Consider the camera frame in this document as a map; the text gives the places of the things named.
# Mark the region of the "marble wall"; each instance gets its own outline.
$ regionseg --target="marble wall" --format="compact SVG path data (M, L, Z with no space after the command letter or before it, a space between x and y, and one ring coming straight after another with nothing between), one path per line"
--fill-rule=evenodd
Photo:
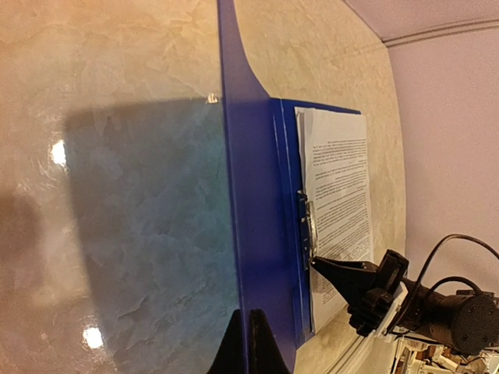
M387 48L341 0L236 0L249 64L272 97L360 110L367 118L374 261L405 251L405 176ZM298 350L296 373L326 373L355 338L341 314Z
M215 0L0 12L0 372L206 372L238 307Z

